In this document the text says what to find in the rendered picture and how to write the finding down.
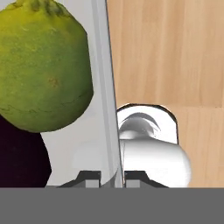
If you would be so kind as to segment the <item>clear grey vegetable container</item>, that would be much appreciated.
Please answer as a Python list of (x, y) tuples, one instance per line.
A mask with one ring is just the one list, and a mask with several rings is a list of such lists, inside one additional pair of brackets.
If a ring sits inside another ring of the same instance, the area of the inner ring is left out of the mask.
[[(15, 0), (0, 0), (0, 10)], [(64, 128), (39, 133), (52, 173), (46, 186), (60, 187), (80, 171), (100, 171), (101, 187), (123, 184), (116, 121), (116, 99), (106, 0), (56, 0), (87, 32), (94, 95), (85, 110)]]

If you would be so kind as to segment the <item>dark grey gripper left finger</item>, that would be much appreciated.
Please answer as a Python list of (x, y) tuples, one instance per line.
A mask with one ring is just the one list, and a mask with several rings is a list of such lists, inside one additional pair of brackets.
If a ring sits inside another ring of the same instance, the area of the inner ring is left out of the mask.
[(80, 171), (76, 179), (73, 179), (63, 184), (62, 187), (100, 188), (101, 187), (101, 172), (100, 171)]

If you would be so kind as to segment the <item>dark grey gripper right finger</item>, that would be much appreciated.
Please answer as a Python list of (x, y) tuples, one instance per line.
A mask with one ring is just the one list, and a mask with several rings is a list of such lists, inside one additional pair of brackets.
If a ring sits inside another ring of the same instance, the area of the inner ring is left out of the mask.
[(166, 188), (166, 185), (150, 179), (145, 171), (126, 171), (124, 186), (126, 188)]

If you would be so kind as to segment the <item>white round object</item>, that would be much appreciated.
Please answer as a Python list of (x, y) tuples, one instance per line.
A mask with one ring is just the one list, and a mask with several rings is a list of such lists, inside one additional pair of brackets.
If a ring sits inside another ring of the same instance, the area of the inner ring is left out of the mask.
[(145, 171), (169, 188), (187, 188), (191, 161), (179, 144), (179, 126), (166, 107), (128, 103), (117, 110), (122, 170)]

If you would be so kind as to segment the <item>green lime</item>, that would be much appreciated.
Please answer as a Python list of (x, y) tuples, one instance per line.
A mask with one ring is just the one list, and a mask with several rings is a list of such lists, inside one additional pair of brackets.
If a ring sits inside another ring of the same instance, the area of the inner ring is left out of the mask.
[(0, 10), (0, 116), (30, 132), (66, 127), (94, 95), (88, 34), (56, 0)]

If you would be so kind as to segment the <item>dark purple eggplant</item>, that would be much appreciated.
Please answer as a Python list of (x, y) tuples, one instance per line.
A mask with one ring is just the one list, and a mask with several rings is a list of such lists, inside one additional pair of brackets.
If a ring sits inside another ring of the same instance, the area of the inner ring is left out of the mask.
[(42, 136), (0, 116), (0, 187), (45, 187), (51, 173)]

